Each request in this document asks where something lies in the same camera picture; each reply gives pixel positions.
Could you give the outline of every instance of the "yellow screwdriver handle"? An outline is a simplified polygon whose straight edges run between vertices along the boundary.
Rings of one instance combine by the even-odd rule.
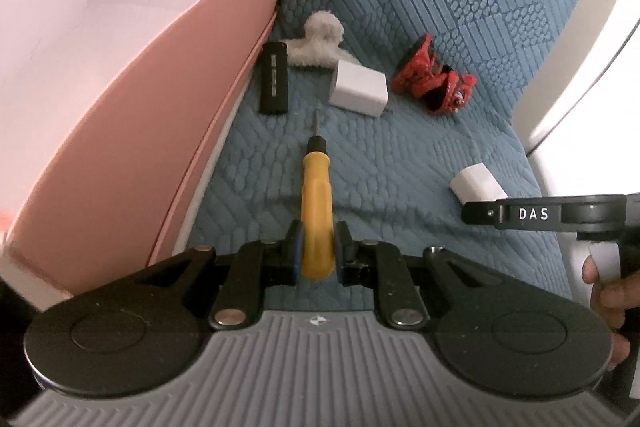
[[[321,281],[334,271],[334,210],[329,182],[329,156],[308,153],[302,160],[302,222],[305,225],[305,250],[302,275]]]

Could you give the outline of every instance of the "pink box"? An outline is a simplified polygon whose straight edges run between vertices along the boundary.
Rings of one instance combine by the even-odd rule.
[[[0,0],[4,261],[63,297],[170,256],[275,6]]]

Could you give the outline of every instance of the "logo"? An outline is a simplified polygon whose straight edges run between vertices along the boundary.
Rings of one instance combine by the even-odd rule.
[[[548,210],[546,206],[539,208],[538,211],[536,211],[535,208],[532,208],[531,210],[527,210],[526,208],[518,209],[518,219],[520,219],[521,221],[524,219],[529,219],[529,220],[540,219],[542,221],[546,221],[548,218],[549,218],[549,215],[548,215]]]
[[[276,97],[276,56],[271,55],[271,96]]]
[[[316,315],[315,317],[311,317],[309,319],[309,322],[311,324],[313,324],[314,326],[322,326],[323,324],[327,324],[327,322],[329,322],[329,320],[327,320],[326,318],[322,317],[322,315]]]

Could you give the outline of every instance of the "black circular pad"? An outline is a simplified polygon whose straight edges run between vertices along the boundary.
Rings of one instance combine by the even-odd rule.
[[[123,310],[97,312],[71,329],[79,347],[93,353],[115,353],[135,346],[145,336],[145,321]]]
[[[113,397],[175,378],[201,344],[196,319],[163,288],[88,293],[34,319],[24,349],[37,377],[63,393]]]
[[[594,385],[611,351],[593,312],[537,289],[474,289],[440,320],[438,348],[473,384],[501,395],[545,399]]]

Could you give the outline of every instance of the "gray ribbed base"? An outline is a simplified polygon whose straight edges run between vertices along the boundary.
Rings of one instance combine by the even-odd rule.
[[[372,312],[265,312],[216,333],[183,375],[139,396],[83,400],[46,391],[15,427],[607,427],[595,396],[522,402],[452,375],[417,333]]]

